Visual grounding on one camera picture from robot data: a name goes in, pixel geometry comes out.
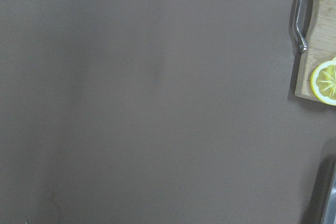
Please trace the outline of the bamboo cutting board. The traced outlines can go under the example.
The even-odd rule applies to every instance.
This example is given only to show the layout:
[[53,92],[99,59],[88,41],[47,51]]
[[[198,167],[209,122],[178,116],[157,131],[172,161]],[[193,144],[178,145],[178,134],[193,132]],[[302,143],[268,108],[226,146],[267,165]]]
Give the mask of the bamboo cutting board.
[[302,1],[297,0],[293,24],[301,53],[295,96],[319,101],[311,90],[310,79],[318,65],[335,58],[335,0],[312,0],[310,23],[305,35],[299,26]]

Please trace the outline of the grey digital kitchen scale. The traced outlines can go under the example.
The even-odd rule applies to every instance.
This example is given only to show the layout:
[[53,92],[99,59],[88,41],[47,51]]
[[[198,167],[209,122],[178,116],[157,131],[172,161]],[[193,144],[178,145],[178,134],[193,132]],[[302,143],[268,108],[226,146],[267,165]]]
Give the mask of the grey digital kitchen scale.
[[317,223],[335,223],[335,155],[326,156],[318,170],[319,211]]

